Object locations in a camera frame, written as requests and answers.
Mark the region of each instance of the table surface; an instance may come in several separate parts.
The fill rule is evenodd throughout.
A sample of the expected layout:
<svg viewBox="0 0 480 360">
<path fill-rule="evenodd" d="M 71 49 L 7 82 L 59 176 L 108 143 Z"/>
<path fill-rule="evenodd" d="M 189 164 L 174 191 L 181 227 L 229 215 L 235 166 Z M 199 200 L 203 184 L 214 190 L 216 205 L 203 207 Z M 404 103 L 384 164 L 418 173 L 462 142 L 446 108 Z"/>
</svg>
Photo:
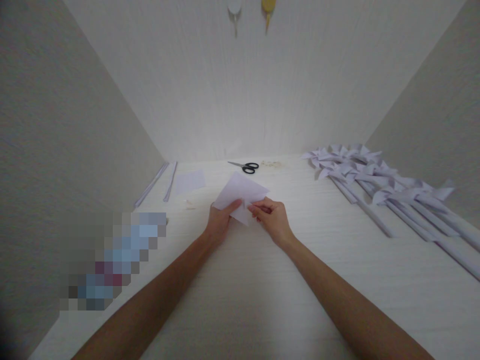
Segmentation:
<svg viewBox="0 0 480 360">
<path fill-rule="evenodd" d="M 371 208 L 387 238 L 329 179 L 296 156 L 257 162 L 249 176 L 282 201 L 293 232 L 313 253 L 405 329 L 436 359 L 478 359 L 480 283 L 445 252 L 424 242 L 385 206 Z M 128 299 L 201 234 L 210 204 L 235 171 L 226 161 L 179 163 L 176 174 L 202 169 L 206 187 L 163 202 L 165 171 L 138 212 L 166 212 L 167 237 L 105 310 L 62 311 L 32 359 L 69 359 Z M 363 190 L 354 184 L 357 194 Z M 460 238 L 459 251 L 480 261 Z M 354 359 L 290 259 L 256 222 L 233 221 L 225 243 L 198 273 L 142 359 Z"/>
</svg>

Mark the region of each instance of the white hook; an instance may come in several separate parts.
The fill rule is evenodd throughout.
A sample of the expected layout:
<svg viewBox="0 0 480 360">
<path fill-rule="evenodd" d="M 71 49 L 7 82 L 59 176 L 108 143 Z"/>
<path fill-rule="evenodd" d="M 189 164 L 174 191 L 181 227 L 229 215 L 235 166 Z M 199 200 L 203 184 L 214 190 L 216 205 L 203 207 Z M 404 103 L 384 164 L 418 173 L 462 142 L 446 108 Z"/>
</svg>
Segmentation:
<svg viewBox="0 0 480 360">
<path fill-rule="evenodd" d="M 233 16 L 233 23 L 235 24 L 235 37 L 237 37 L 237 18 L 242 9 L 242 0 L 228 0 L 228 11 Z"/>
</svg>

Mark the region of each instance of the person's right hand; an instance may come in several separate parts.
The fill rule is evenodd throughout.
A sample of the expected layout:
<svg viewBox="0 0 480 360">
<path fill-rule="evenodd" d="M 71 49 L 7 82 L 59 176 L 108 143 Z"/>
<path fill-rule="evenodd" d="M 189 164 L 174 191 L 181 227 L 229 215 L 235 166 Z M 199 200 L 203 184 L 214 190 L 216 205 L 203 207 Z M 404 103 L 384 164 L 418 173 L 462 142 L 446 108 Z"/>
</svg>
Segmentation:
<svg viewBox="0 0 480 360">
<path fill-rule="evenodd" d="M 287 211 L 282 202 L 277 202 L 265 196 L 248 207 L 252 218 L 261 222 L 273 242 L 282 247 L 285 243 L 295 239 L 290 229 Z"/>
</svg>

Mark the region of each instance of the scissors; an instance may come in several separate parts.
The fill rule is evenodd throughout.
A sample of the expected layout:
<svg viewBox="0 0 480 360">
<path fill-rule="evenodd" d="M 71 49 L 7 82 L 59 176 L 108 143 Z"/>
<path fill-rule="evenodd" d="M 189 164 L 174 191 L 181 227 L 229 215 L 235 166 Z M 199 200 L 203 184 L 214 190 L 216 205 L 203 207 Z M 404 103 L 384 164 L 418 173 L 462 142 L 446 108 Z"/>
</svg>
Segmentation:
<svg viewBox="0 0 480 360">
<path fill-rule="evenodd" d="M 259 165 L 256 162 L 239 164 L 239 163 L 236 163 L 236 162 L 227 161 L 227 163 L 232 164 L 232 165 L 237 165 L 237 166 L 241 167 L 241 169 L 243 170 L 243 172 L 245 174 L 250 174 L 250 175 L 255 174 L 255 169 L 259 168 Z"/>
</svg>

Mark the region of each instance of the hand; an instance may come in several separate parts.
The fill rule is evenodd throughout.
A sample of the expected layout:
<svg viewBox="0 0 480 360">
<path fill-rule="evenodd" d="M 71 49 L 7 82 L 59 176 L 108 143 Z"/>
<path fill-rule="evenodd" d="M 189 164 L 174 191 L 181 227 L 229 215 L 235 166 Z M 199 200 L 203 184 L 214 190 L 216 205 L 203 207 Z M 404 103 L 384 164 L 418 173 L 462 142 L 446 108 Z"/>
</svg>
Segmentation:
<svg viewBox="0 0 480 360">
<path fill-rule="evenodd" d="M 220 244 L 225 240 L 227 236 L 227 230 L 229 228 L 230 214 L 233 213 L 242 205 L 242 199 L 237 199 L 228 205 L 223 210 L 218 210 L 217 208 L 210 205 L 210 215 L 208 216 L 208 223 L 206 229 L 203 232 L 215 243 Z"/>
<path fill-rule="evenodd" d="M 282 202 L 277 202 L 265 196 L 248 207 L 251 217 L 262 223 L 275 244 L 282 247 L 286 242 L 295 239 L 290 229 L 287 211 Z"/>
</svg>

